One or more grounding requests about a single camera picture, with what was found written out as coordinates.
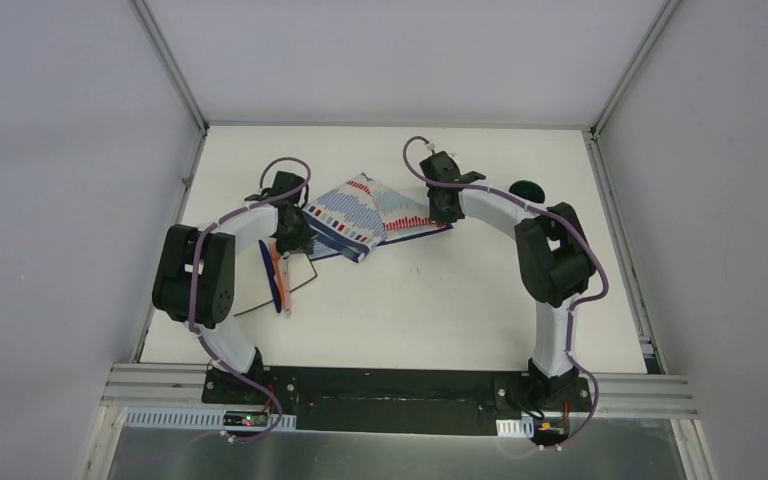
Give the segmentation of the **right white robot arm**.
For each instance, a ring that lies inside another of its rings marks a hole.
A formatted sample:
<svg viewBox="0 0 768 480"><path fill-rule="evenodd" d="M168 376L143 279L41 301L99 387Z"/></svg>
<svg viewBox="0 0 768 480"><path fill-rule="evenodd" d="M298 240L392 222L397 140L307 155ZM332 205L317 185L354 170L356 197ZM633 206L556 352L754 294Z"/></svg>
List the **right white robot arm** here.
<svg viewBox="0 0 768 480"><path fill-rule="evenodd" d="M445 151L420 162L431 218L452 224L477 219L515 243L522 283L536 305L536 340L528 364L529 400L543 410L567 397L579 377L573 350L577 302L598 266L571 205L540 206L463 173Z"/></svg>

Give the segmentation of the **dark green mug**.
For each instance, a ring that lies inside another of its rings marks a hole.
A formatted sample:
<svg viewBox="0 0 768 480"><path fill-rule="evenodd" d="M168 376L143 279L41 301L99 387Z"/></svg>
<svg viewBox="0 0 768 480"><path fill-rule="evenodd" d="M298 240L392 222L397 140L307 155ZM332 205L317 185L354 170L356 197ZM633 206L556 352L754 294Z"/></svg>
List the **dark green mug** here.
<svg viewBox="0 0 768 480"><path fill-rule="evenodd" d="M510 185L508 192L531 203L542 204L546 200L544 189L536 182L518 180Z"/></svg>

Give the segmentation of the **patterned cloth napkin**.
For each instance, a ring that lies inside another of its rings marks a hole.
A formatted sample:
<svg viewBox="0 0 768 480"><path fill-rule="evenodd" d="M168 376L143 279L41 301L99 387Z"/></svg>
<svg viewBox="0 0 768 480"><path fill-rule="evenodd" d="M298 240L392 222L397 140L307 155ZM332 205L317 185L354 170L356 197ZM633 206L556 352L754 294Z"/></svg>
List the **patterned cloth napkin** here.
<svg viewBox="0 0 768 480"><path fill-rule="evenodd" d="M452 228L434 222L427 204L364 173L310 201L304 213L316 232L312 261L344 257L360 263L379 246Z"/></svg>

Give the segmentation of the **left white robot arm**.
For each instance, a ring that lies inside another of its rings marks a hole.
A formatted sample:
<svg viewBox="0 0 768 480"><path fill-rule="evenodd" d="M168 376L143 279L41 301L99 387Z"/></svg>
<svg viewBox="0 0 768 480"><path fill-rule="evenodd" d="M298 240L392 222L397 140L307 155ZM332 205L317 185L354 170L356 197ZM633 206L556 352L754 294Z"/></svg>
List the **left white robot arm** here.
<svg viewBox="0 0 768 480"><path fill-rule="evenodd" d="M260 350L232 321L236 260L255 250L278 312L291 306L289 258L308 254L315 232L303 209L309 179L279 171L269 187L203 228L175 224L166 233L151 292L152 305L194 334L212 365L229 377L226 389L241 404L265 390Z"/></svg>

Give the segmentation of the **white square plate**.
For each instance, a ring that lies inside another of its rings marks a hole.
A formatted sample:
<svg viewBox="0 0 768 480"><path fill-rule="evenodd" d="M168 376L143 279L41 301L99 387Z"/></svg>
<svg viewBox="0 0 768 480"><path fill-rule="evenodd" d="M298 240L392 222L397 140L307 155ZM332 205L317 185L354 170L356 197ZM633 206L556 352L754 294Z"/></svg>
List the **white square plate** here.
<svg viewBox="0 0 768 480"><path fill-rule="evenodd" d="M317 278L317 272L306 255L290 256L286 273L292 293ZM234 286L231 315L241 316L264 306L275 309L266 265L261 254L254 249L236 257Z"/></svg>

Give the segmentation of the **dark blue plastic knife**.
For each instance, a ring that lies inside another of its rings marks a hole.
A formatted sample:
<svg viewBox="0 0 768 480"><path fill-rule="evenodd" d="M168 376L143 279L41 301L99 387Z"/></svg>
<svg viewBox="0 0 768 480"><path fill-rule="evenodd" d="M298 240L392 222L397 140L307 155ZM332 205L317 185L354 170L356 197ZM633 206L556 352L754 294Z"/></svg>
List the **dark blue plastic knife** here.
<svg viewBox="0 0 768 480"><path fill-rule="evenodd" d="M267 281L269 284L275 311L277 313L281 313L283 311L282 290L278 285L278 276L275 262L273 260L272 254L270 253L268 245L264 241L260 241L258 245L266 270Z"/></svg>

